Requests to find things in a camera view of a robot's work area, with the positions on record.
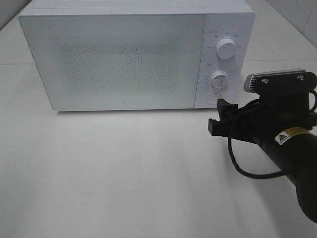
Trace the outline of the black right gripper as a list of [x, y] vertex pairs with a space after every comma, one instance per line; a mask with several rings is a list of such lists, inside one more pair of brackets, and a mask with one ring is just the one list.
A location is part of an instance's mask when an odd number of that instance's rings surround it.
[[238, 104], [231, 104], [224, 99], [217, 100], [220, 118], [233, 119], [208, 120], [208, 131], [212, 136], [236, 137], [237, 140], [267, 145], [283, 145], [295, 136], [308, 135], [315, 126], [315, 108], [310, 108], [309, 95], [306, 92], [260, 96], [256, 101], [238, 109]]

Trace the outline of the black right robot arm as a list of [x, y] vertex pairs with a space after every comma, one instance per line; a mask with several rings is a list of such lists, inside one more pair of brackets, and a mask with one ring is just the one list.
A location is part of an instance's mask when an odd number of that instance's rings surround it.
[[[316, 106], [309, 106], [308, 90], [296, 94], [260, 95], [239, 108], [218, 99], [219, 121], [209, 120], [212, 136], [227, 138], [228, 152], [237, 172], [251, 179], [274, 179], [286, 176], [296, 187], [300, 208], [313, 222], [317, 221], [317, 125]], [[243, 170], [233, 153], [232, 140], [257, 144], [278, 166], [279, 171], [253, 174]]]

